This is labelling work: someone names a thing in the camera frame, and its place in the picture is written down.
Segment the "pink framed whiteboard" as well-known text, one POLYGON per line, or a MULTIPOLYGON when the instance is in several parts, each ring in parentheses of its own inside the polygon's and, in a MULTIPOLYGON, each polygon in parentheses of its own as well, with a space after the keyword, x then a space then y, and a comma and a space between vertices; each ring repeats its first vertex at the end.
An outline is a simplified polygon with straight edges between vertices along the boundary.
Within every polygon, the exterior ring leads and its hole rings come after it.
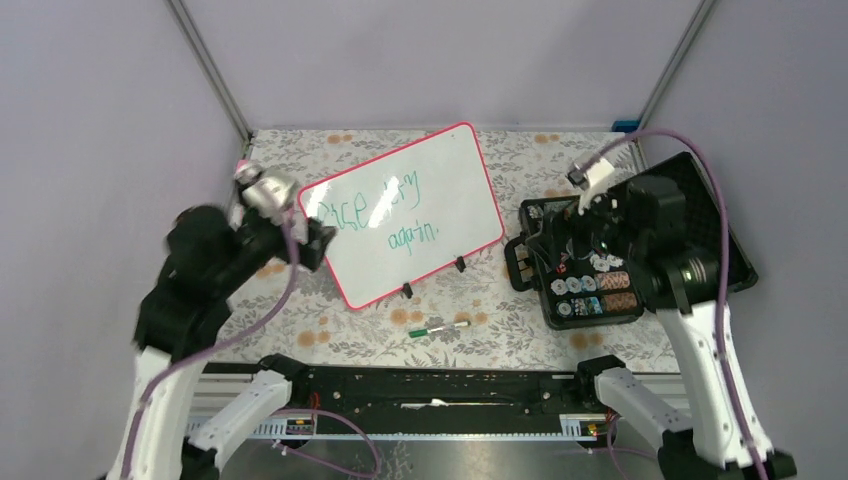
POLYGON ((336 228, 326 261, 360 310, 499 242, 505 226, 474 127, 461 122, 304 187, 336 228))

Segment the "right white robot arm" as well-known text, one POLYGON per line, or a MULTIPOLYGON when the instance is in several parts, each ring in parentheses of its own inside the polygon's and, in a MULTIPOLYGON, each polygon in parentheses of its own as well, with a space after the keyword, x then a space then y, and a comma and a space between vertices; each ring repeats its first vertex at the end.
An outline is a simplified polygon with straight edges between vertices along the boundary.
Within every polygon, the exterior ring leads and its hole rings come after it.
POLYGON ((575 402, 622 415, 652 445, 667 479, 792 478, 795 460, 765 433, 735 353, 729 254, 692 244, 685 210, 676 182, 655 176, 543 209, 527 245, 548 269, 564 253, 588 250, 624 262, 640 306, 657 318, 674 350, 690 413, 680 416, 611 356, 580 365, 575 402))

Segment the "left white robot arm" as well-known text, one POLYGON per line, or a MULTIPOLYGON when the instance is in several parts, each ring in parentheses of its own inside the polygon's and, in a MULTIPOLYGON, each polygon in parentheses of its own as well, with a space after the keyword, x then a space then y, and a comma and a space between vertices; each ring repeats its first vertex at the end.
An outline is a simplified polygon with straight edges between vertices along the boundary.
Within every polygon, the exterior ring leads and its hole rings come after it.
POLYGON ((168 255, 155 286, 139 306, 134 332, 136 380, 122 445, 108 479, 217 479, 226 457, 243 442, 256 416, 243 415, 233 430, 188 439, 194 389, 210 357, 241 341, 218 342, 232 314, 228 300, 272 259, 316 271, 337 229, 315 218, 299 243, 283 225, 249 209, 232 228, 222 209, 192 207, 166 237, 168 255))

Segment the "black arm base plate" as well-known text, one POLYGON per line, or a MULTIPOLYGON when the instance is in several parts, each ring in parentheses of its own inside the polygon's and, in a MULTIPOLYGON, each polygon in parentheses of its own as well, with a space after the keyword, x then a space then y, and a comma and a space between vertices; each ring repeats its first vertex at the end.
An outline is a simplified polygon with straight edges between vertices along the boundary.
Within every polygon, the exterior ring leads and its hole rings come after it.
POLYGON ((573 372, 307 365, 283 355, 261 371, 291 381, 290 409, 337 414, 320 435, 341 435, 347 419, 371 437, 562 436, 566 420, 595 438, 612 410, 573 372))

